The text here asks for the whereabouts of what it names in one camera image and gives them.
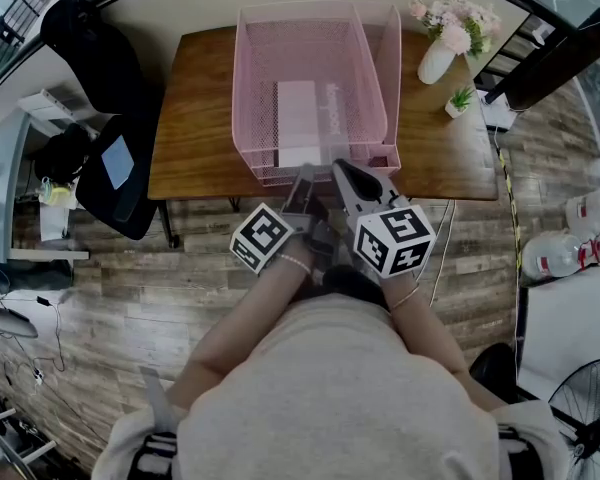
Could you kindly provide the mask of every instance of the office chair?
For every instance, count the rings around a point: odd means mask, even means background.
[[[178,247],[166,202],[147,198],[161,98],[146,83],[133,47],[84,0],[56,2],[44,16],[40,37],[69,64],[93,108],[117,114],[92,144],[76,189],[78,201],[94,217],[133,240],[146,234],[157,207],[169,247]],[[123,138],[134,165],[116,190],[102,153],[118,137]]]

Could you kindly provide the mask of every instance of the pink basket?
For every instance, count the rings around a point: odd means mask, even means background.
[[[366,11],[372,4],[361,5]],[[380,32],[378,74],[366,26],[351,3],[287,2],[240,11],[233,140],[263,185],[293,183],[307,161],[316,165],[317,181],[331,179],[336,158],[387,174],[400,168],[400,17],[395,7],[378,5],[387,9],[381,29],[374,29]]]

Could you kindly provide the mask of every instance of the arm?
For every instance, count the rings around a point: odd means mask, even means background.
[[[299,238],[292,238],[284,253],[309,267],[313,264],[312,253]],[[287,309],[306,275],[298,265],[276,259],[231,313],[196,345],[184,370],[167,391],[169,401],[188,410],[200,395],[245,361]]]
[[[440,363],[465,388],[471,401],[485,411],[506,405],[470,375],[462,350],[444,324],[427,306],[422,294],[414,293],[394,306],[416,286],[411,274],[382,280],[382,291],[392,309],[393,323],[407,350]]]

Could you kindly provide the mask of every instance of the desk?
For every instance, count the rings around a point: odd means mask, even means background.
[[[167,87],[151,162],[149,198],[193,199],[286,194],[265,188],[233,145],[231,91],[235,27],[183,36]],[[472,85],[463,57],[434,85],[417,78],[429,39],[402,34],[398,190],[410,197],[495,200],[491,146],[477,96],[453,120],[444,105]]]
[[[83,251],[11,248],[11,226],[18,170],[31,125],[35,125],[39,131],[45,129],[42,123],[34,122],[20,109],[14,110],[0,123],[0,263],[6,263],[8,259],[30,261],[88,259],[89,254]]]

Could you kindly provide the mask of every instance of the flower vase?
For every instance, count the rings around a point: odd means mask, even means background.
[[[451,100],[447,101],[447,104],[444,106],[444,109],[447,111],[447,114],[449,114],[453,119],[455,119],[456,117],[460,117],[462,114],[464,114],[467,108],[469,107],[465,107],[462,110],[458,110],[455,107],[455,105],[451,103]]]
[[[436,39],[418,66],[418,78],[425,84],[434,84],[445,74],[456,56],[455,52]]]

